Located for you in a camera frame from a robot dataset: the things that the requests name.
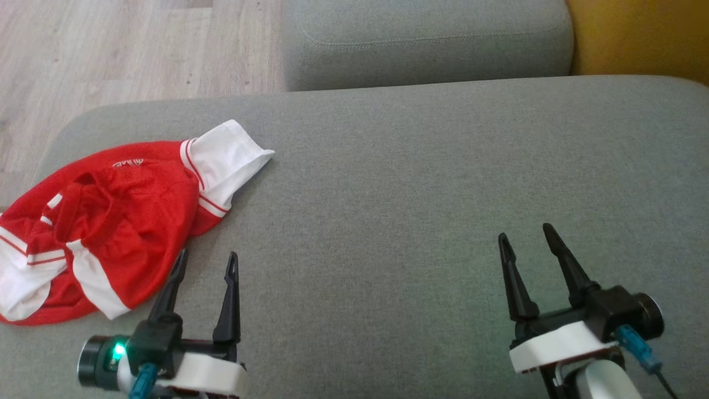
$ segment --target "black cable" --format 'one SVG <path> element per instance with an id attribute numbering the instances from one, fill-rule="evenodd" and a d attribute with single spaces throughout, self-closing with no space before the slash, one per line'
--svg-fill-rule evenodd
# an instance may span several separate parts
<path id="1" fill-rule="evenodd" d="M 670 398 L 679 399 L 679 398 L 677 398 L 677 394 L 672 390 L 672 388 L 670 388 L 669 384 L 667 383 L 667 380 L 664 379 L 662 373 L 660 373 L 660 370 L 655 371 L 655 375 L 657 376 L 657 379 L 660 380 L 660 383 L 665 388 L 665 390 L 669 394 Z"/>

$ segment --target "printed logo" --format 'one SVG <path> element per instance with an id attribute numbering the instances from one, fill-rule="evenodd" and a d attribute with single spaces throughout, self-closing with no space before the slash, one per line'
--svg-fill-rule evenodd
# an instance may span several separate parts
<path id="1" fill-rule="evenodd" d="M 116 162 L 113 164 L 114 168 L 119 168 L 123 165 L 135 165 L 135 166 L 140 166 L 143 163 L 142 159 L 127 159 L 127 160 L 122 160 L 121 162 Z"/>

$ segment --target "blue cable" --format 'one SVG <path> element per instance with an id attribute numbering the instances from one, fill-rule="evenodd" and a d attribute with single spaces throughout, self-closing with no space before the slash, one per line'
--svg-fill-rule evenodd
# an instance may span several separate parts
<path id="1" fill-rule="evenodd" d="M 133 389 L 128 394 L 128 399 L 148 399 L 155 381 L 157 381 L 157 366 L 152 363 L 143 364 L 138 371 Z"/>
<path id="2" fill-rule="evenodd" d="M 646 373 L 655 374 L 662 367 L 662 362 L 652 354 L 650 345 L 630 325 L 618 327 L 615 330 L 615 338 L 623 348 L 635 356 Z"/>

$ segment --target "robotic arm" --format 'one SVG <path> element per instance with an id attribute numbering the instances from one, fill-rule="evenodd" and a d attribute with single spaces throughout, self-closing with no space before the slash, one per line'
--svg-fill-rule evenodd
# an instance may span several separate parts
<path id="1" fill-rule="evenodd" d="M 246 368 L 236 349 L 241 341 L 237 255 L 229 257 L 212 341 L 182 338 L 182 318 L 174 306 L 186 265 L 183 249 L 150 316 L 133 335 L 94 336 L 86 342 L 77 367 L 82 386 L 121 391 L 130 399 L 244 397 Z"/>
<path id="2" fill-rule="evenodd" d="M 554 227 L 546 223 L 543 229 L 559 260 L 571 305 L 543 315 L 527 293 L 507 236 L 498 238 L 510 319 L 515 322 L 510 344 L 515 372 L 539 371 L 551 399 L 640 399 L 625 373 L 623 347 L 676 398 L 645 343 L 664 331 L 657 303 L 620 285 L 601 288 L 588 278 Z"/>

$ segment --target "gray sofa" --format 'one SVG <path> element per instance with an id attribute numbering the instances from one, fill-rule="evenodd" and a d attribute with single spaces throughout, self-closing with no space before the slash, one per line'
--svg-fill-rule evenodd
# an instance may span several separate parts
<path id="1" fill-rule="evenodd" d="M 291 91 L 567 75 L 564 0 L 290 0 Z"/>
<path id="2" fill-rule="evenodd" d="M 277 152 L 189 242 L 177 305 L 185 336 L 209 337 L 238 251 L 253 398 L 545 398 L 541 378 L 514 374 L 508 358 L 496 245 L 506 232 L 542 311 L 563 307 L 542 222 L 602 285 L 656 299 L 666 377 L 681 398 L 705 398 L 707 109 L 707 87 L 633 76 L 126 104 L 70 123 L 38 177 L 230 118 Z M 0 325 L 0 397 L 119 398 L 79 387 L 78 353 L 148 311 Z M 628 363 L 646 398 L 665 397 Z"/>

